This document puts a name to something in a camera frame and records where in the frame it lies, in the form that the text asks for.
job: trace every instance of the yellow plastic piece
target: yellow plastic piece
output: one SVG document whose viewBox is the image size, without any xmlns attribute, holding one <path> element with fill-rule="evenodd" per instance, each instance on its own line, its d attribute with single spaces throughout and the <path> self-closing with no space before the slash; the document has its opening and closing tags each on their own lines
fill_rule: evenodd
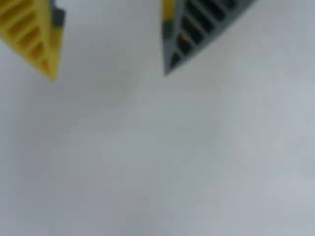
<svg viewBox="0 0 315 236">
<path fill-rule="evenodd" d="M 63 28 L 52 25 L 48 0 L 0 0 L 0 36 L 51 81 L 59 67 Z"/>
<path fill-rule="evenodd" d="M 172 21 L 175 15 L 176 0 L 162 0 L 162 20 Z"/>
</svg>

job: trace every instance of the gray plastic piece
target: gray plastic piece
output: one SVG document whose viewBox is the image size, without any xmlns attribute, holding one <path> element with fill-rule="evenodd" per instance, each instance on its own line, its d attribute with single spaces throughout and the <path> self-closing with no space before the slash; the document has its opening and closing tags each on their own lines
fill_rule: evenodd
<svg viewBox="0 0 315 236">
<path fill-rule="evenodd" d="M 63 27 L 65 20 L 65 11 L 61 8 L 57 8 L 55 0 L 49 0 L 50 7 L 52 9 L 52 25 Z"/>
<path fill-rule="evenodd" d="M 165 23 L 163 25 L 165 73 L 170 73 L 201 51 L 254 1 L 177 0 L 172 32 Z"/>
</svg>

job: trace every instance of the white surface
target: white surface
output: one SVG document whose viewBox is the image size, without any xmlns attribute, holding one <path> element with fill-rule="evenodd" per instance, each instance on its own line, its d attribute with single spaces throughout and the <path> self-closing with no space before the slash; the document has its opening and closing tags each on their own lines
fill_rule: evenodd
<svg viewBox="0 0 315 236">
<path fill-rule="evenodd" d="M 62 0 L 51 84 L 0 46 L 0 235 L 315 235 L 315 2 L 258 0 L 162 76 L 158 0 Z"/>
</svg>

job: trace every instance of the triangular plastic piece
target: triangular plastic piece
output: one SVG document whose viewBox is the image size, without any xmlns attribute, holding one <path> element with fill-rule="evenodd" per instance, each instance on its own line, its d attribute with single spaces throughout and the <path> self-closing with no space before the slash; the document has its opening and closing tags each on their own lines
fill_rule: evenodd
<svg viewBox="0 0 315 236">
<path fill-rule="evenodd" d="M 166 9 L 169 1 L 173 1 L 173 9 Z M 163 0 L 163 16 L 164 12 L 173 10 L 173 17 L 168 20 L 172 27 L 163 17 L 165 73 L 196 55 L 252 2 L 254 0 Z"/>
<path fill-rule="evenodd" d="M 0 0 L 1 38 L 50 80 L 57 76 L 64 18 L 54 0 Z"/>
</svg>

